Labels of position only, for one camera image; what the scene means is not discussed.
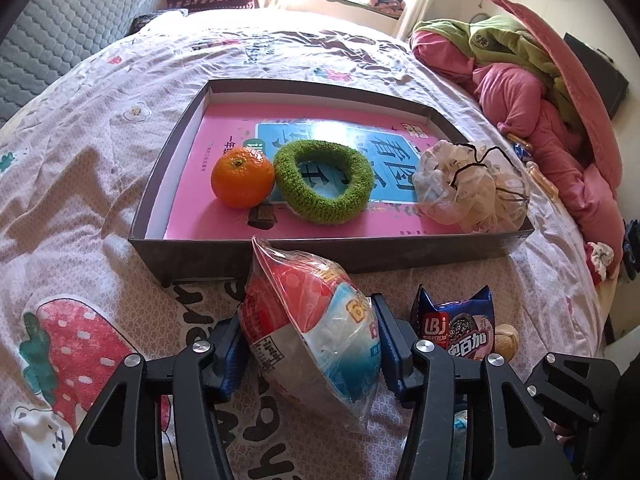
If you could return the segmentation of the green blanket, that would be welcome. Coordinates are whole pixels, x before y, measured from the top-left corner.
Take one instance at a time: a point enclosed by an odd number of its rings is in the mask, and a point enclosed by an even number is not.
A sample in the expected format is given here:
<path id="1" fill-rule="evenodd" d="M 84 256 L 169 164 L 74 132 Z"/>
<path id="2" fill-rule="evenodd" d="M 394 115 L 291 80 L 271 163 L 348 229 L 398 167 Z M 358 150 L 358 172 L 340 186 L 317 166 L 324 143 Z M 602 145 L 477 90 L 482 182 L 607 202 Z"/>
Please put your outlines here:
<path id="1" fill-rule="evenodd" d="M 496 15 L 476 23 L 435 18 L 414 26 L 409 44 L 414 56 L 432 70 L 464 76 L 472 65 L 511 63 L 535 75 L 548 89 L 551 103 L 567 125 L 585 128 L 559 66 L 534 35 L 518 20 Z"/>

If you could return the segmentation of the grey quilted headboard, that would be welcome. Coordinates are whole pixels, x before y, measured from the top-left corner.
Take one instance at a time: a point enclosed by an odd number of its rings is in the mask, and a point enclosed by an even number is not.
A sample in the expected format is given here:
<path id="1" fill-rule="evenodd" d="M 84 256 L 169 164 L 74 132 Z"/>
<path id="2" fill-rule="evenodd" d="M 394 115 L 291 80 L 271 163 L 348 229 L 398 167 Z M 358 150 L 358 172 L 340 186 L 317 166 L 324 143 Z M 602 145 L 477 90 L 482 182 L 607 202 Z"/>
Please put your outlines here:
<path id="1" fill-rule="evenodd" d="M 163 0 L 30 0 L 1 41 L 1 121 L 73 67 L 129 34 Z"/>

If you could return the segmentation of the dark shallow cardboard box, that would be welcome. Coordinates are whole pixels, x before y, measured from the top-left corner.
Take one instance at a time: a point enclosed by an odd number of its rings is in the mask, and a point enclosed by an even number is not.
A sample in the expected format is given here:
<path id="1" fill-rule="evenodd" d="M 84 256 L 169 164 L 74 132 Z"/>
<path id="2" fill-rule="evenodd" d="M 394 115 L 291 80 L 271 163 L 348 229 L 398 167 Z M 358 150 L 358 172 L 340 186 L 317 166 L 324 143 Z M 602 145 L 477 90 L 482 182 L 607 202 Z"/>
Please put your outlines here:
<path id="1" fill-rule="evenodd" d="M 374 171 L 367 209 L 340 226 L 299 219 L 280 196 L 250 209 L 219 203 L 210 174 L 222 154 L 249 146 L 272 156 L 303 138 L 362 151 Z M 533 233 L 465 233 L 424 216 L 411 178 L 420 153 L 463 141 L 438 110 L 356 88 L 279 79 L 213 79 L 194 96 L 160 151 L 129 239 L 160 281 L 243 276 L 252 238 L 338 262 L 352 273 L 476 259 L 513 250 Z"/>

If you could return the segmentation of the black television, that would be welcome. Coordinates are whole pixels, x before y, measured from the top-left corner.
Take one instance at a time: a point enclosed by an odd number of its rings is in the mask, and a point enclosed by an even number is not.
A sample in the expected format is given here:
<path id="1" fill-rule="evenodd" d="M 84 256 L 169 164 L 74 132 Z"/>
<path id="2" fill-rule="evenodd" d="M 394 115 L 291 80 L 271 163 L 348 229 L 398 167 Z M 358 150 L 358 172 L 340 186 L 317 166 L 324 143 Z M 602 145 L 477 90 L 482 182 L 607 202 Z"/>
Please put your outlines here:
<path id="1" fill-rule="evenodd" d="M 608 117 L 613 119 L 626 99 L 628 79 L 618 70 L 612 58 L 600 49 L 589 47 L 568 32 L 563 39 L 584 66 L 600 94 Z"/>

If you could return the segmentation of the pink pillow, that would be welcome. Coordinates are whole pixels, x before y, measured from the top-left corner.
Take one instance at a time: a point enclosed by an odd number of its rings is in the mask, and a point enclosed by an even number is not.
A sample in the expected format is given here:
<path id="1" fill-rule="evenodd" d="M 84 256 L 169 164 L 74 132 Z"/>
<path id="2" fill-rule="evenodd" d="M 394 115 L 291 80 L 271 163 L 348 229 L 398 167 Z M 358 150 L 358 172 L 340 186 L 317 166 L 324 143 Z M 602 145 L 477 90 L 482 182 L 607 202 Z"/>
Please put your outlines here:
<path id="1" fill-rule="evenodd" d="M 527 6 L 510 0 L 489 1 L 517 18 L 550 55 L 586 128 L 594 163 L 616 196 L 623 177 L 622 156 L 611 119 L 582 62 L 559 34 Z"/>

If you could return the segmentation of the blue wrapped candy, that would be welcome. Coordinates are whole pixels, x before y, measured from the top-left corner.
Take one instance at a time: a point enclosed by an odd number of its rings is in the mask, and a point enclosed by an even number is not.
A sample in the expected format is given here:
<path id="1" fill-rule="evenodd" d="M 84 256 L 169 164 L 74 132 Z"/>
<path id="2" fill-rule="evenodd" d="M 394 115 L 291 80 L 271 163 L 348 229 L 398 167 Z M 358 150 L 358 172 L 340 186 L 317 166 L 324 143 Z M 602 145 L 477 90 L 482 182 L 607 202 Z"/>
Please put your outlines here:
<path id="1" fill-rule="evenodd" d="M 513 148 L 513 151 L 514 151 L 515 155 L 518 156 L 518 159 L 523 164 L 527 164 L 528 162 L 532 162 L 534 160 L 533 156 L 531 154 L 529 154 L 529 152 L 526 150 L 526 148 L 524 148 L 524 146 L 522 144 L 513 143 L 512 144 L 512 148 Z"/>

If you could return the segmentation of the red blue packaged bowl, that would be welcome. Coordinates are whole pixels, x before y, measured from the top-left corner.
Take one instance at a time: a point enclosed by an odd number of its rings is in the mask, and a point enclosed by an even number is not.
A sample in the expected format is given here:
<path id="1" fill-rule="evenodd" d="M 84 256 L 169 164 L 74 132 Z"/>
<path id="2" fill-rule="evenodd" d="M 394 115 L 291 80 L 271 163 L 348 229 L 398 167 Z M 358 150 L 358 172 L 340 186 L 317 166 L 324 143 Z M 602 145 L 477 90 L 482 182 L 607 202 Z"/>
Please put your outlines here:
<path id="1" fill-rule="evenodd" d="M 262 238 L 252 248 L 239 320 L 267 382 L 318 414 L 362 422 L 382 362 L 371 300 L 334 261 Z"/>

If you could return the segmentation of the red white scrunchie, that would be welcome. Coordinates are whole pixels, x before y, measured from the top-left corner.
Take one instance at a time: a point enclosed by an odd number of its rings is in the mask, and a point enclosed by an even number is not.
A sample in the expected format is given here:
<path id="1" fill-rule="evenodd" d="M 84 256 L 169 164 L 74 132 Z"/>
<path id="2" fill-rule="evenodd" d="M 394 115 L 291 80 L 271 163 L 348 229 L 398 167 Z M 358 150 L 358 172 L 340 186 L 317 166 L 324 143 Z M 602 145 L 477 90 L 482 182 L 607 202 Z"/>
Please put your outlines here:
<path id="1" fill-rule="evenodd" d="M 587 242 L 585 252 L 593 284 L 599 285 L 608 279 L 608 268 L 614 262 L 613 249 L 604 243 Z"/>

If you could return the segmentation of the orange tangerine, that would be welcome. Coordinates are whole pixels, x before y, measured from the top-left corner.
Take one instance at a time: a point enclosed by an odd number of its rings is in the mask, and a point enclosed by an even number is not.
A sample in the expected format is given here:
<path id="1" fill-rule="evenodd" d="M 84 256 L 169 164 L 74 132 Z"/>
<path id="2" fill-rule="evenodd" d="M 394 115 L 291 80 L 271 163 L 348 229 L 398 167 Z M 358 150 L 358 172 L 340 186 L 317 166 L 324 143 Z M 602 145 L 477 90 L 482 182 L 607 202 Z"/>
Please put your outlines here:
<path id="1" fill-rule="evenodd" d="M 262 152 L 247 146 L 223 154 L 210 175 L 210 185 L 218 200 L 234 209 L 262 203 L 271 194 L 275 180 L 272 162 Z"/>

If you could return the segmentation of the pink floral bed sheet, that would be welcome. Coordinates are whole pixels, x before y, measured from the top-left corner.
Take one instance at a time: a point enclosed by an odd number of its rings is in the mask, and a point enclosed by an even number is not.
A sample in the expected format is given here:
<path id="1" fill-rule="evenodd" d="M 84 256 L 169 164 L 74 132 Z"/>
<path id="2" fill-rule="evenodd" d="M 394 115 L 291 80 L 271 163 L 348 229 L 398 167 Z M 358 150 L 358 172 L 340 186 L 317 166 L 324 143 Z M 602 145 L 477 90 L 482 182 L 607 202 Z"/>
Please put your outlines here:
<path id="1" fill-rule="evenodd" d="M 262 77 L 400 96 L 504 145 L 408 47 L 338 18 L 169 14 L 81 62 L 1 129 L 1 439 L 27 478 L 54 478 L 124 356 L 172 356 L 238 305 L 234 282 L 160 286 L 127 238 L 158 153 L 204 84 Z M 596 356 L 606 314 L 582 237 L 530 189 L 535 231 L 509 257 L 352 278 L 398 316 L 419 284 L 438 301 L 488 285 L 498 323 L 520 332 L 511 365 L 523 379 L 550 351 Z M 250 363 L 218 424 L 238 479 L 393 479 L 410 415 L 382 382 L 372 408 L 366 429 L 348 431 L 294 408 Z"/>

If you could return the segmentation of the brown bun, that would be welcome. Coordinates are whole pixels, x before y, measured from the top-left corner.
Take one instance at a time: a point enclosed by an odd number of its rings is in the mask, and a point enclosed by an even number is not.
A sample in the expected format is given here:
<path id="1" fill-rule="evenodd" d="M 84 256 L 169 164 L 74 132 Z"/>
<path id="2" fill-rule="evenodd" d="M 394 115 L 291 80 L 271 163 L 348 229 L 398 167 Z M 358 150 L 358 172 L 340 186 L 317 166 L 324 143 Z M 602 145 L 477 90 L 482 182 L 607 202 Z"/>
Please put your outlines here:
<path id="1" fill-rule="evenodd" d="M 495 352 L 506 362 L 511 362 L 521 345 L 520 333 L 510 324 L 499 324 L 495 328 Z"/>

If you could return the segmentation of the pink crumpled duvet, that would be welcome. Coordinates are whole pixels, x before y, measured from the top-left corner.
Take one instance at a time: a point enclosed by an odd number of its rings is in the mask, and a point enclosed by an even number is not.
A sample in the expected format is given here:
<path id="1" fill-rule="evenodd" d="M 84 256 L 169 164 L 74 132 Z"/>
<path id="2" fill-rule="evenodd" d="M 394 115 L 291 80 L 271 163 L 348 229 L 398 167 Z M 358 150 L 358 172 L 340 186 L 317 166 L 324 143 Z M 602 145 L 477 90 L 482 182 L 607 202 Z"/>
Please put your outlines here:
<path id="1" fill-rule="evenodd" d="M 585 244 L 604 243 L 613 249 L 610 278 L 622 260 L 625 228 L 608 182 L 586 159 L 587 138 L 564 124 L 558 109 L 544 97 L 544 84 L 528 70 L 511 63 L 471 67 L 464 76 L 434 72 L 472 94 L 501 134 L 513 134 L 530 145 L 529 154 L 558 188 Z"/>

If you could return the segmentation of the blue cookie snack packet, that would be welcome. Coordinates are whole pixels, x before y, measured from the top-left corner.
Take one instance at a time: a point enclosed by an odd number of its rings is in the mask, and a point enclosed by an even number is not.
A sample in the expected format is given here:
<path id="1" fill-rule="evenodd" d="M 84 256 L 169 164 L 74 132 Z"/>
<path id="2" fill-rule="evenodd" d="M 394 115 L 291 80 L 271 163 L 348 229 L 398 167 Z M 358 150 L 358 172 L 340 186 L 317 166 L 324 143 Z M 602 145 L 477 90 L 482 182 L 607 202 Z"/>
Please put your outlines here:
<path id="1" fill-rule="evenodd" d="M 469 299 L 435 304 L 420 285 L 409 322 L 416 336 L 444 348 L 450 356 L 481 361 L 495 348 L 495 311 L 488 286 Z"/>

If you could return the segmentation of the yellow wrapped snack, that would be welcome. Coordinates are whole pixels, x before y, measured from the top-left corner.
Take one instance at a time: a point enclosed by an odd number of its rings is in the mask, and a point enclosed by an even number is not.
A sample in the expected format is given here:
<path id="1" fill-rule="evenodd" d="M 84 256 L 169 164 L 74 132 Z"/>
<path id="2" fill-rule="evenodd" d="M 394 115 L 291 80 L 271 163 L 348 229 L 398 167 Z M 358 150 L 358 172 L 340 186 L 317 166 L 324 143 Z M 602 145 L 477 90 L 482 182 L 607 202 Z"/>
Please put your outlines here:
<path id="1" fill-rule="evenodd" d="M 538 185 L 550 200 L 556 200 L 559 197 L 558 188 L 541 172 L 536 162 L 526 162 L 525 168 L 529 177 Z"/>

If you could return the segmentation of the small bundle on windowsill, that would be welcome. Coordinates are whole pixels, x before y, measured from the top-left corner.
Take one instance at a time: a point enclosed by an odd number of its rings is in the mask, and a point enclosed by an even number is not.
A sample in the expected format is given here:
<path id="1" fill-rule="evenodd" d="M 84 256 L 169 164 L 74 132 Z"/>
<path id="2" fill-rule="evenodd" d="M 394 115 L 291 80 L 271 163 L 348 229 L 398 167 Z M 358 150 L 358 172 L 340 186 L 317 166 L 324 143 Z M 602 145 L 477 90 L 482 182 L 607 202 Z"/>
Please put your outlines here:
<path id="1" fill-rule="evenodd" d="M 399 18 L 405 11 L 405 0 L 369 0 L 369 6 L 392 18 Z"/>

